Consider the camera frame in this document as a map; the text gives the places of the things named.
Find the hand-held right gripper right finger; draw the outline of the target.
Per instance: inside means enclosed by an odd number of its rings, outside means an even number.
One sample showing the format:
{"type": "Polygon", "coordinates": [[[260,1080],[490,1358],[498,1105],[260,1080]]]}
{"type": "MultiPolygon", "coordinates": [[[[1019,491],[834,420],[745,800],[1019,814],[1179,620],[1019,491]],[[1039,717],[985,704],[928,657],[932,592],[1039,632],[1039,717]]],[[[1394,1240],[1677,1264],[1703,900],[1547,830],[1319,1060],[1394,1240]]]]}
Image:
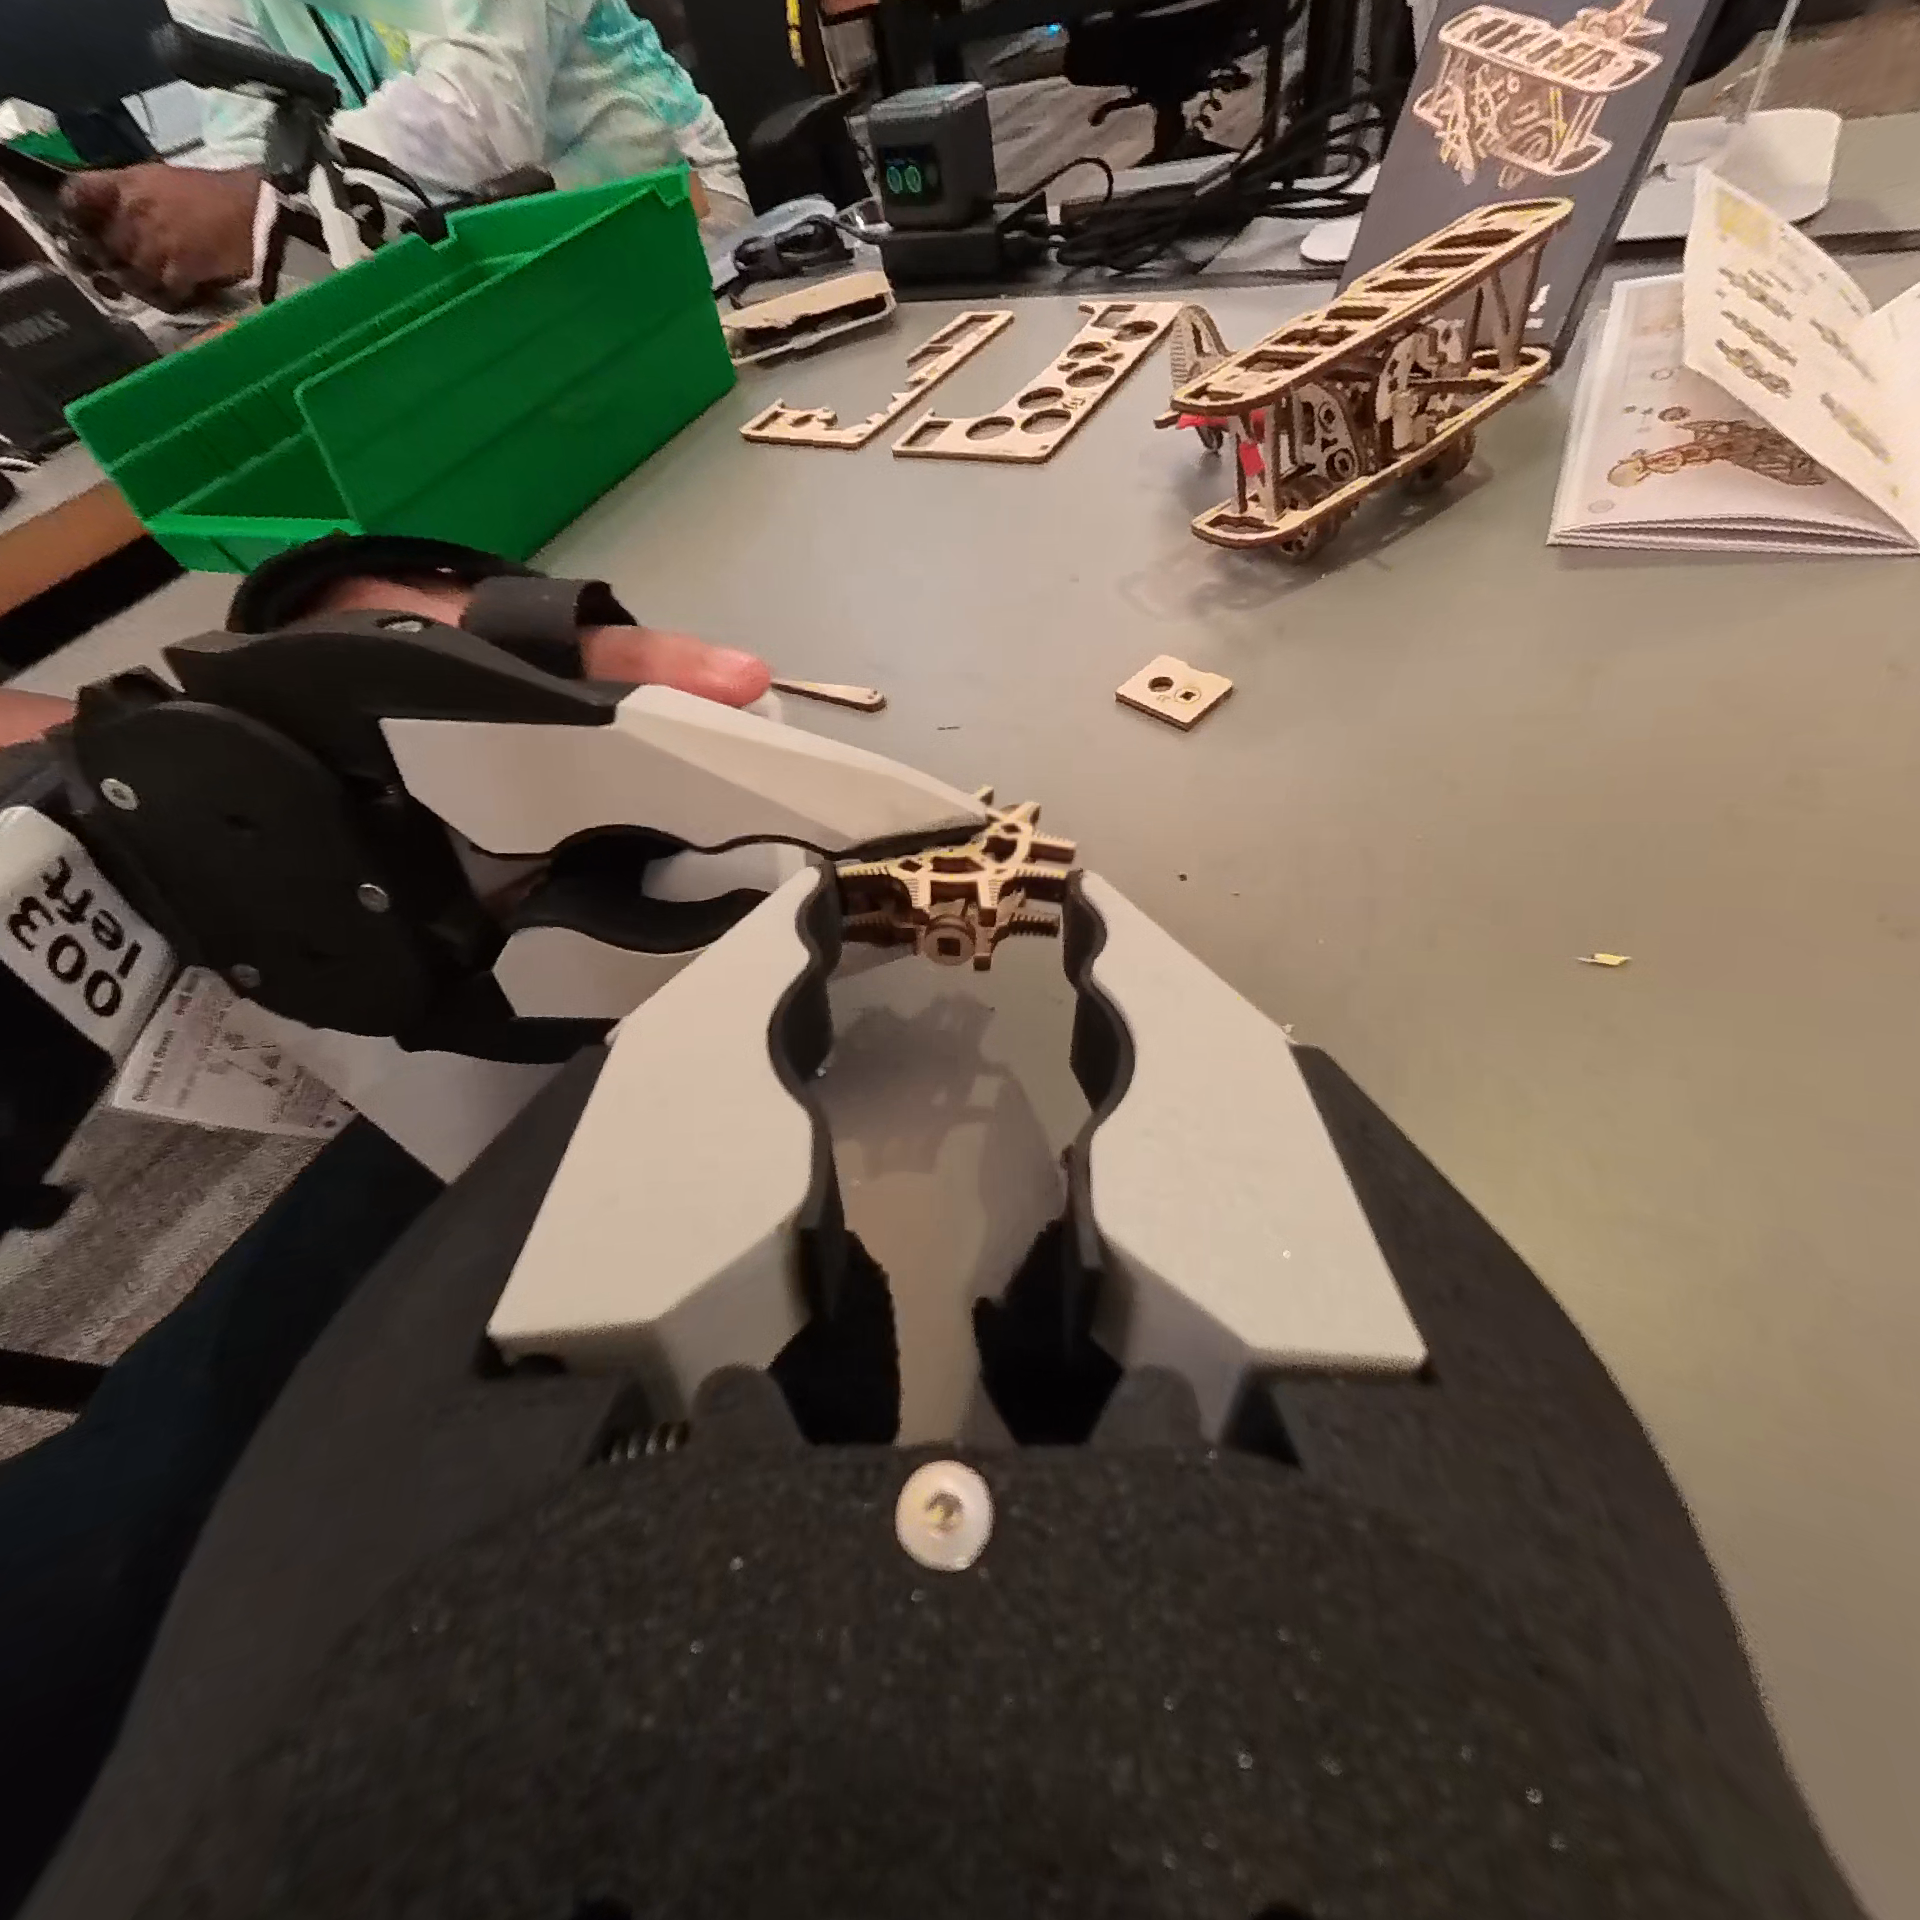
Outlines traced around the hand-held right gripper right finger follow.
{"type": "Polygon", "coordinates": [[[1072,1315],[1231,1433],[1279,1376],[1418,1379],[1429,1349],[1284,1028],[1108,880],[1063,900],[1072,1315]]]}

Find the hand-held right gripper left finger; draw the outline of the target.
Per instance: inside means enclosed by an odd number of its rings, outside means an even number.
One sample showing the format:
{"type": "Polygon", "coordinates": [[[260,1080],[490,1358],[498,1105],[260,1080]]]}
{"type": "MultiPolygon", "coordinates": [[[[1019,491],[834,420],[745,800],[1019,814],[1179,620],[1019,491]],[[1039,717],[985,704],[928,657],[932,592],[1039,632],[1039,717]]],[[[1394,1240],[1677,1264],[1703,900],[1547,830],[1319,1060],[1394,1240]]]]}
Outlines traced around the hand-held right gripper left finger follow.
{"type": "Polygon", "coordinates": [[[802,1332],[804,1237],[833,1224],[831,920],[826,870],[797,870],[612,1031],[488,1321],[500,1358],[707,1381],[802,1332]]]}

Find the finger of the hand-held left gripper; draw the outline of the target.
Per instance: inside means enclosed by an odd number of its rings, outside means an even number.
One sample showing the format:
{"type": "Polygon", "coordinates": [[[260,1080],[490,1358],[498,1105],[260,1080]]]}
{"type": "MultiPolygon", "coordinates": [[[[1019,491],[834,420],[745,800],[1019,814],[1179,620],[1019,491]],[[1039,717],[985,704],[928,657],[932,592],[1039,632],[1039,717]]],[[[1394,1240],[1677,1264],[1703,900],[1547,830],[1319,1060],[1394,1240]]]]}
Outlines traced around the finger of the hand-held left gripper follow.
{"type": "Polygon", "coordinates": [[[599,726],[388,717],[404,790],[480,851],[535,857],[636,827],[713,852],[793,843],[831,857],[973,837],[987,808],[932,775],[673,687],[599,726]]]}
{"type": "Polygon", "coordinates": [[[495,977],[516,1017],[617,1021],[780,881],[780,870],[554,870],[511,912],[495,977]]]}

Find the wooden radial engine model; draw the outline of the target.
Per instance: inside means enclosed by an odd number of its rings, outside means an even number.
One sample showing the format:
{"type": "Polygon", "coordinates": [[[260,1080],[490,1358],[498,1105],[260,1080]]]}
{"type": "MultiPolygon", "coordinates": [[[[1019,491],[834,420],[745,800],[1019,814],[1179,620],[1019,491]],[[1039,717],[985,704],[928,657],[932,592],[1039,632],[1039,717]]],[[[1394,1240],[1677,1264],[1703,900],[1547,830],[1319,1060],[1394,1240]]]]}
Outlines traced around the wooden radial engine model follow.
{"type": "Polygon", "coordinates": [[[1033,800],[1004,806],[992,787],[973,800],[984,825],[962,843],[836,863],[843,947],[987,972],[1010,942],[1060,936],[1076,840],[1033,800]]]}

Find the white desk label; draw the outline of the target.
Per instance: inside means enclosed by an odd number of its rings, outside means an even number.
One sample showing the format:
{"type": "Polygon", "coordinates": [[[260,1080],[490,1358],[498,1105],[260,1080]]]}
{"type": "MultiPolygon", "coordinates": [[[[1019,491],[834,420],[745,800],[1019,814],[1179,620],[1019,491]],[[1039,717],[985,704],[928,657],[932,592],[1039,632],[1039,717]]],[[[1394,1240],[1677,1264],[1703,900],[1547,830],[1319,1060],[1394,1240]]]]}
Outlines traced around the white desk label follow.
{"type": "Polygon", "coordinates": [[[215,1132],[328,1140],[353,1108],[257,1020],[221,980],[184,977],[141,1033],[112,1091],[137,1118],[215,1132]]]}

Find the grey desk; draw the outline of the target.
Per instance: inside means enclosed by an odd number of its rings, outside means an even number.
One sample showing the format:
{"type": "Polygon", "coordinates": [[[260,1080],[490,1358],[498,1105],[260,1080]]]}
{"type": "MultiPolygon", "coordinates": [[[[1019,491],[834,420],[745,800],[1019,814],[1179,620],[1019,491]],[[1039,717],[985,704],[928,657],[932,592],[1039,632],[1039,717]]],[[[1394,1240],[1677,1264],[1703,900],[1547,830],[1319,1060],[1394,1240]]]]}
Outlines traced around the grey desk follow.
{"type": "Polygon", "coordinates": [[[1615,1371],[1820,1828],[1916,1915],[1916,561],[1549,547],[1573,375],[1312,566],[1194,539],[1163,351],[1043,465],[741,440],[867,413],[946,310],[741,377],[540,561],[877,685],[792,713],[1040,800],[1339,1060],[1615,1371]],[[1233,697],[1120,705],[1157,656],[1233,697]]]}

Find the person's left hand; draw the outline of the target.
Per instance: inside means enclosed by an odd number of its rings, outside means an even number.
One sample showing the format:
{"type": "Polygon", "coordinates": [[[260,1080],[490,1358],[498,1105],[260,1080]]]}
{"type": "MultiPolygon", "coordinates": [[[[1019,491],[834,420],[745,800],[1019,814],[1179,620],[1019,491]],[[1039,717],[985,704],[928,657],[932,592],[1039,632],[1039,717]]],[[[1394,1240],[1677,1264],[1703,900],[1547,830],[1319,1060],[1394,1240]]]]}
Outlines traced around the person's left hand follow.
{"type": "Polygon", "coordinates": [[[351,577],[319,593],[308,609],[314,617],[347,613],[440,622],[496,645],[530,643],[529,657],[562,678],[666,685],[732,708],[749,708],[773,689],[765,660],[643,625],[602,582],[351,577]]]}

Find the wooden part sheet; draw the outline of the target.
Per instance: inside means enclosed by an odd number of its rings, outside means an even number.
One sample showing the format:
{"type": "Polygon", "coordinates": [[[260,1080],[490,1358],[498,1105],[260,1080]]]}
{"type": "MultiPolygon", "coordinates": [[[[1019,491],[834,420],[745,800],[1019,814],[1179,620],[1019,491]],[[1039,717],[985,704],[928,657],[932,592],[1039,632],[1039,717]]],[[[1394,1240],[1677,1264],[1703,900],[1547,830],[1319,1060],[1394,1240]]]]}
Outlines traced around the wooden part sheet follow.
{"type": "Polygon", "coordinates": [[[1161,345],[1183,312],[1177,301],[1083,301],[1081,325],[1063,350],[1002,404],[978,416],[925,413],[892,452],[928,463],[1050,463],[1106,398],[1161,345]]]}
{"type": "Polygon", "coordinates": [[[925,408],[928,395],[1012,321],[1010,307],[961,310],[908,353],[903,387],[887,404],[856,423],[841,423],[831,407],[797,407],[777,399],[741,424],[739,437],[760,446],[863,449],[915,408],[925,408]]]}

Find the green plastic bin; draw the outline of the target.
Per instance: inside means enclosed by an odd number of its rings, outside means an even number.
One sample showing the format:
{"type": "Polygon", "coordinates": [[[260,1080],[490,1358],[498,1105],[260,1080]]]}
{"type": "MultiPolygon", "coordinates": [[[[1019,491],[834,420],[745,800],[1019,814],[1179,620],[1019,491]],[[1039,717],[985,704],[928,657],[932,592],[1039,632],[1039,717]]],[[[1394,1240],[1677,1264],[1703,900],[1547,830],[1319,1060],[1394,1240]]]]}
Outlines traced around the green plastic bin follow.
{"type": "Polygon", "coordinates": [[[322,536],[529,559],[737,383],[685,168],[457,211],[73,399],[191,572],[322,536]]]}

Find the tan cardboard sheet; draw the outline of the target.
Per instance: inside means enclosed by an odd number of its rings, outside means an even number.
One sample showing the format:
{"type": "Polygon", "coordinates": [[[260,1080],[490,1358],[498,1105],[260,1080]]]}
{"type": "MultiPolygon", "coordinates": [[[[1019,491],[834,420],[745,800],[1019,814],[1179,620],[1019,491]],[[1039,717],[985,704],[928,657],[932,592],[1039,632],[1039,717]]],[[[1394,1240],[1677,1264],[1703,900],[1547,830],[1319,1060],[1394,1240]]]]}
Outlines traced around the tan cardboard sheet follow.
{"type": "Polygon", "coordinates": [[[892,321],[896,289],[882,272],[848,272],[723,310],[735,367],[804,357],[892,321]]]}

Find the square wooden plate with holes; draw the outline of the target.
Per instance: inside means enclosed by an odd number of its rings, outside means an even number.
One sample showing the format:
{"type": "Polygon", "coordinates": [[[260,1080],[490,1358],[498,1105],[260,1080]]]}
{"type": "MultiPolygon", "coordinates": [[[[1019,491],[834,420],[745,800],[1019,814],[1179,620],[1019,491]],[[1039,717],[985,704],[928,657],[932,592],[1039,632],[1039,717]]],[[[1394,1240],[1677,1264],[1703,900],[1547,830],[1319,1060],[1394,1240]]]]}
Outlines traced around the square wooden plate with holes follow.
{"type": "Polygon", "coordinates": [[[1116,701],[1137,713],[1189,732],[1235,692],[1225,675],[1191,665],[1177,656],[1157,656],[1116,685],[1116,701]]]}

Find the person's dark jeans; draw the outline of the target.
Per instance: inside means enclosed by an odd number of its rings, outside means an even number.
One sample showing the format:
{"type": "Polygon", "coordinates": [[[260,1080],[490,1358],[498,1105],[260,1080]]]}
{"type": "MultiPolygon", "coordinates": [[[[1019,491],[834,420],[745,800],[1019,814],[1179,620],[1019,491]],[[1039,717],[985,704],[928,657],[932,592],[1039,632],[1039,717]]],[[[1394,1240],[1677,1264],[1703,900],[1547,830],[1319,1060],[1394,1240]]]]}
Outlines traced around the person's dark jeans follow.
{"type": "Polygon", "coordinates": [[[27,1901],[95,1787],[235,1460],[444,1189],[354,1123],[109,1367],[71,1425],[4,1462],[4,1915],[27,1901]]]}

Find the black metal bar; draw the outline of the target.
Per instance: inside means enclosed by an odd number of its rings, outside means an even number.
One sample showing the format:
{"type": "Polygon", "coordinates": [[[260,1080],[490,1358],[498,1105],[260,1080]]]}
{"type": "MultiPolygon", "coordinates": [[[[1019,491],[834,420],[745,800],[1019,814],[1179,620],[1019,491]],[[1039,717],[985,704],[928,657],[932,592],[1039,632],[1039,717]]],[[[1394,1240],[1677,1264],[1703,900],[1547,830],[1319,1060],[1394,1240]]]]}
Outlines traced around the black metal bar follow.
{"type": "Polygon", "coordinates": [[[68,1360],[3,1347],[3,1407],[79,1415],[109,1373],[95,1360],[68,1360]]]}

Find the wooden biplane model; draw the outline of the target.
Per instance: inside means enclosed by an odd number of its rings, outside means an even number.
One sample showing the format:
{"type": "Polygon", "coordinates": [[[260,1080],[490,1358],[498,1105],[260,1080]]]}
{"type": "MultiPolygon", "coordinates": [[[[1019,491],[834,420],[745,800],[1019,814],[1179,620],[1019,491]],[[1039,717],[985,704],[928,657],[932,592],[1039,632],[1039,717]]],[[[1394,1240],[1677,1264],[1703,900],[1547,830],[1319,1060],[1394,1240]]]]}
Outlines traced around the wooden biplane model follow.
{"type": "Polygon", "coordinates": [[[1553,367],[1530,312],[1573,213],[1570,198],[1473,208],[1236,351],[1208,308],[1185,310],[1159,428],[1231,447],[1235,470],[1191,529],[1305,561],[1369,496],[1459,478],[1479,428],[1553,367]]]}

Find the instruction booklet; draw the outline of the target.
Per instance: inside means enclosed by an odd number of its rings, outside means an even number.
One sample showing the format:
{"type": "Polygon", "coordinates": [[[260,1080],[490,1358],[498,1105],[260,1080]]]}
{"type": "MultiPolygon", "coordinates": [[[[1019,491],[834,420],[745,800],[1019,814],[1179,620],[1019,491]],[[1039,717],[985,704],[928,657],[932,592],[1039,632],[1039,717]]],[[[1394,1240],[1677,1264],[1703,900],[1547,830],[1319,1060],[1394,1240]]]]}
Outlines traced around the instruction booklet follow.
{"type": "Polygon", "coordinates": [[[1762,198],[1697,177],[1684,268],[1584,351],[1549,544],[1917,550],[1917,289],[1872,304],[1762,198]]]}

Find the black cardboard box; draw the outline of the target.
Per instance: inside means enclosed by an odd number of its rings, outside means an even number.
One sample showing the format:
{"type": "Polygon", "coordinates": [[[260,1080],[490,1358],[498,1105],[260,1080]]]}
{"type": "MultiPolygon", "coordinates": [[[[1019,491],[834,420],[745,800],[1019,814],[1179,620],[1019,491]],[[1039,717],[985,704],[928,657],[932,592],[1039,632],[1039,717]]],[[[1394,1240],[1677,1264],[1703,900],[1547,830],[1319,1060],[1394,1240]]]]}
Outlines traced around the black cardboard box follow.
{"type": "Polygon", "coordinates": [[[1476,208],[1570,201],[1540,254],[1528,345],[1564,351],[1715,3],[1445,3],[1338,285],[1476,208]]]}

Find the white round base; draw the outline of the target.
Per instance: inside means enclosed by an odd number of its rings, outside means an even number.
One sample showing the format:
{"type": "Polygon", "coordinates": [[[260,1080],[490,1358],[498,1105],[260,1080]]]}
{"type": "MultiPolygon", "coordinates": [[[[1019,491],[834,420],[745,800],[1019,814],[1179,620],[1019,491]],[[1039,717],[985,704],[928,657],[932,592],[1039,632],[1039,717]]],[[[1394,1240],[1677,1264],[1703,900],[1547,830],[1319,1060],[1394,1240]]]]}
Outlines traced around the white round base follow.
{"type": "Polygon", "coordinates": [[[1618,245],[1684,239],[1703,172],[1803,224],[1832,203],[1840,128],[1840,115],[1820,107],[1762,109],[1737,125],[1720,117],[1669,124],[1623,217],[1618,245]]]}

